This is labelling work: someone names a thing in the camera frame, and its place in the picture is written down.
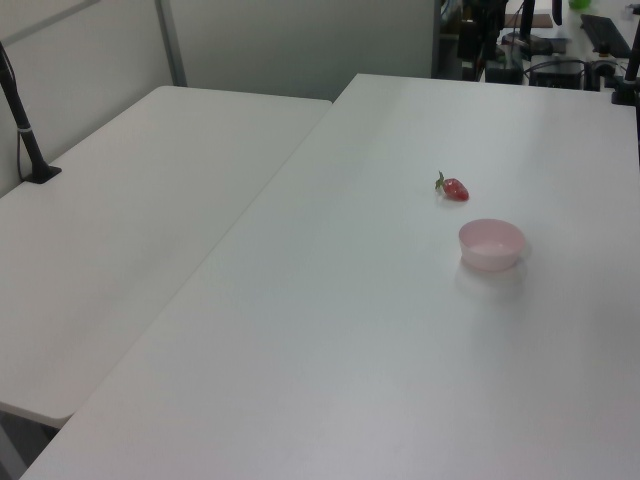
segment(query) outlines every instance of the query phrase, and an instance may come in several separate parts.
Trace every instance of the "strawberry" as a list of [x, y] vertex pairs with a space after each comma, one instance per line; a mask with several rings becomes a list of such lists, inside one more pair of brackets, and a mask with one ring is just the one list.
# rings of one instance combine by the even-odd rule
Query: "strawberry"
[[445, 180], [442, 172], [440, 173], [440, 178], [436, 180], [436, 190], [442, 187], [444, 193], [452, 200], [458, 200], [460, 202], [466, 202], [469, 200], [469, 192], [465, 188], [464, 185], [455, 178], [447, 178]]

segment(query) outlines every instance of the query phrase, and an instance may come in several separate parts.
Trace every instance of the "white tabletop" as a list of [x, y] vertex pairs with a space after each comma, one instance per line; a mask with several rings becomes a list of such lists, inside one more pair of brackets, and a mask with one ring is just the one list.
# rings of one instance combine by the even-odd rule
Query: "white tabletop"
[[329, 102], [163, 87], [0, 200], [0, 410], [60, 426]]
[[[358, 76], [24, 479], [637, 479], [635, 135], [605, 96]], [[461, 265], [482, 217], [516, 268]]]

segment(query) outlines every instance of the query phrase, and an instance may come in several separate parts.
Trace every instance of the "keyboard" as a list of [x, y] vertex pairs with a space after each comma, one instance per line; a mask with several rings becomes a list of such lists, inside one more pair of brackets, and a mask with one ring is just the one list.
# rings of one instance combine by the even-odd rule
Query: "keyboard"
[[598, 51], [600, 44], [606, 42], [611, 48], [612, 56], [616, 58], [631, 56], [629, 44], [622, 38], [620, 31], [610, 18], [596, 15], [580, 15], [580, 18], [582, 18], [582, 28], [593, 43], [594, 51]]

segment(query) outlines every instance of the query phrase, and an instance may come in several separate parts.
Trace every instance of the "bowl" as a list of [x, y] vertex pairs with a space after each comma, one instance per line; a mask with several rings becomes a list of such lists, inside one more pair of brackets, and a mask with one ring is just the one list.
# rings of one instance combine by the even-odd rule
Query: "bowl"
[[518, 227], [492, 218], [465, 224], [459, 238], [462, 259], [472, 267], [489, 272], [513, 266], [526, 244]]

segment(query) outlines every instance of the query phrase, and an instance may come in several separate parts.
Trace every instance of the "black pole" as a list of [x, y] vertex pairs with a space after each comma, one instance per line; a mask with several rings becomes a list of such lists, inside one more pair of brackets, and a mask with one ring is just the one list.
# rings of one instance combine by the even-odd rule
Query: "black pole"
[[24, 111], [22, 101], [18, 95], [18, 86], [16, 85], [15, 78], [11, 65], [9, 63], [9, 57], [0, 43], [0, 84], [2, 84], [2, 90], [7, 97], [9, 108], [13, 114], [13, 118], [18, 126], [18, 132], [22, 137], [24, 146], [27, 149], [29, 158], [31, 159], [31, 175], [28, 175], [24, 180], [32, 183], [45, 183], [47, 180], [55, 177], [62, 170], [58, 167], [52, 167], [47, 164], [42, 158], [40, 153], [40, 147], [31, 129], [31, 124], [27, 118], [27, 113]]
[[520, 20], [520, 36], [529, 38], [533, 25], [533, 12], [536, 8], [536, 0], [524, 0], [522, 5], [522, 18]]
[[611, 94], [611, 103], [634, 106], [637, 102], [637, 77], [640, 67], [640, 24], [633, 39], [633, 48], [629, 56], [629, 65], [624, 78], [616, 77], [616, 91]]

